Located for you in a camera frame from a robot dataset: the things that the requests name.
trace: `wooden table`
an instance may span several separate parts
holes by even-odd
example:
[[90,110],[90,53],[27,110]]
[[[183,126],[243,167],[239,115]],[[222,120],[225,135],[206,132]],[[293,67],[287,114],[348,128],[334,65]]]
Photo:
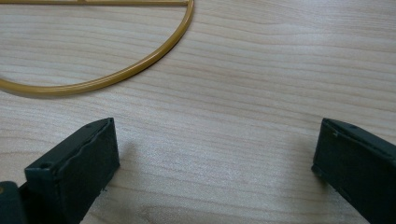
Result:
[[[0,77],[55,85],[138,61],[184,7],[0,6]],[[310,171],[322,118],[396,143],[396,3],[196,1],[188,32],[100,91],[0,92],[0,176],[116,121],[121,168],[89,223],[367,223]]]

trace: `curved metal wire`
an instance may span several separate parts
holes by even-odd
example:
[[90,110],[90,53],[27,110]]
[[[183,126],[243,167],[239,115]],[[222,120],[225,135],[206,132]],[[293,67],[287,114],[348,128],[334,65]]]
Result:
[[193,14],[193,0],[124,0],[124,1],[107,1],[107,0],[94,0],[94,1],[47,1],[47,0],[0,0],[0,4],[51,4],[51,5],[106,5],[106,6],[187,6],[186,14],[184,15],[181,24],[177,27],[175,32],[156,50],[150,55],[145,57],[133,65],[113,73],[108,76],[100,77],[91,81],[81,82],[78,84],[64,85],[64,86],[30,86],[23,85],[12,81],[7,81],[0,78],[0,90],[8,91],[17,94],[27,95],[44,95],[44,96],[61,96],[83,93],[86,91],[95,91],[104,87],[121,82],[126,78],[132,77],[149,66],[158,62],[172,47],[180,40],[186,33],[189,27]]

